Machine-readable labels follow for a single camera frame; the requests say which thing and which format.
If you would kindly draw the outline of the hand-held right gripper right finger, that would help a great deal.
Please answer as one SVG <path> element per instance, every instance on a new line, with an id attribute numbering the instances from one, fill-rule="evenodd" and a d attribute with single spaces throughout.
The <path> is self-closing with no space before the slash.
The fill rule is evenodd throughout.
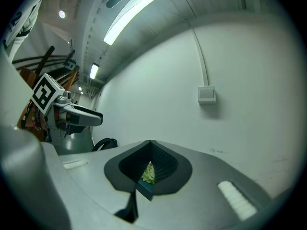
<path id="1" fill-rule="evenodd" d="M 222 159 L 167 142 L 157 143 L 187 158 L 192 174 L 176 193 L 155 195 L 139 215 L 139 227 L 147 230 L 223 230 L 240 223 L 218 188 L 223 181 L 230 181 L 257 210 L 270 203 L 264 189 Z"/>

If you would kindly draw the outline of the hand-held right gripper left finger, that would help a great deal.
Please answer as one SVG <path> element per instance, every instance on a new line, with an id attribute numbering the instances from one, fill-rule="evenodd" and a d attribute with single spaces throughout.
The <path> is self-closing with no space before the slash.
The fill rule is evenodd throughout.
<path id="1" fill-rule="evenodd" d="M 131 192 L 117 190 L 106 177 L 104 167 L 113 157 L 140 145 L 140 142 L 97 152 L 60 156 L 62 164 L 72 163 L 66 173 L 72 182 L 67 198 L 73 230 L 152 230 L 115 214 L 127 210 Z"/>

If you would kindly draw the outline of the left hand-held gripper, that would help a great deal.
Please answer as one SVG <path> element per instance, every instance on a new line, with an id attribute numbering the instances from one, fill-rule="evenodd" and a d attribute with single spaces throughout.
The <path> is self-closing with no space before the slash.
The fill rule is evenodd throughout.
<path id="1" fill-rule="evenodd" d="M 82 133 L 85 127 L 100 126 L 103 122 L 101 113 L 71 104 L 71 92 L 64 90 L 46 73 L 34 87 L 32 102 L 44 115 L 48 131 L 59 132 L 61 140 L 66 135 Z"/>

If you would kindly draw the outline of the dark teal flat box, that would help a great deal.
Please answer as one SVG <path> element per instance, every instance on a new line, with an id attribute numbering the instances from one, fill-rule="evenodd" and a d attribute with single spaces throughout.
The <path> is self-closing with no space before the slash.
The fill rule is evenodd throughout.
<path id="1" fill-rule="evenodd" d="M 146 199 L 152 201 L 154 184 L 144 181 L 142 178 L 136 184 L 136 190 L 140 192 Z"/>

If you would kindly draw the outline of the ceiling tube light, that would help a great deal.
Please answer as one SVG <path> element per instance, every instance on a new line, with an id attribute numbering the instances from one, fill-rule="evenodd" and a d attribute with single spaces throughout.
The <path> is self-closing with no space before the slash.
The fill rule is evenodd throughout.
<path id="1" fill-rule="evenodd" d="M 97 65 L 96 63 L 93 63 L 91 67 L 91 71 L 90 71 L 90 76 L 89 76 L 91 79 L 93 80 L 95 79 L 98 69 L 99 69 L 99 65 Z"/>

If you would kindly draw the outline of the brown wooden furniture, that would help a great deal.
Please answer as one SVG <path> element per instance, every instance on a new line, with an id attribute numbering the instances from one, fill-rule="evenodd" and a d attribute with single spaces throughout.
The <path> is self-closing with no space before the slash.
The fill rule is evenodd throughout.
<path id="1" fill-rule="evenodd" d="M 19 64 L 17 71 L 33 91 L 45 73 L 66 91 L 70 91 L 72 85 L 78 80 L 79 66 L 73 59 L 75 51 L 72 50 L 66 55 L 56 55 L 53 53 L 54 50 L 54 46 L 51 46 L 43 56 L 26 57 L 13 61 L 13 64 Z"/>

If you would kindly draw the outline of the white printed jersey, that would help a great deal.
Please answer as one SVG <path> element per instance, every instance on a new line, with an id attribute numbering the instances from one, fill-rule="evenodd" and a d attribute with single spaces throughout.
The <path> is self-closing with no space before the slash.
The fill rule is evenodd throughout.
<path id="1" fill-rule="evenodd" d="M 10 60 L 13 60 L 36 23 L 41 2 L 42 0 L 24 0 L 10 19 L 1 37 L 1 44 Z"/>

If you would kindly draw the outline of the long ceiling light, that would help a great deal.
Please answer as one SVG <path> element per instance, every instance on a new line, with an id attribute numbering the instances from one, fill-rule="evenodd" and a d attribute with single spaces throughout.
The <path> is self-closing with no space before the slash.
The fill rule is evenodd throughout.
<path id="1" fill-rule="evenodd" d="M 120 35 L 126 25 L 147 5 L 154 0 L 130 0 L 116 16 L 110 25 L 103 41 L 109 46 L 113 45 L 114 41 Z"/>

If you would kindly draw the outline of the white wall light switch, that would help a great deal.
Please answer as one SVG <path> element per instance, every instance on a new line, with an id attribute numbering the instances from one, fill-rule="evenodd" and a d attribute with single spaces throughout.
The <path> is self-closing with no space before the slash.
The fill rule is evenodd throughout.
<path id="1" fill-rule="evenodd" d="M 216 91 L 214 86 L 198 87 L 198 103 L 199 104 L 215 104 Z"/>

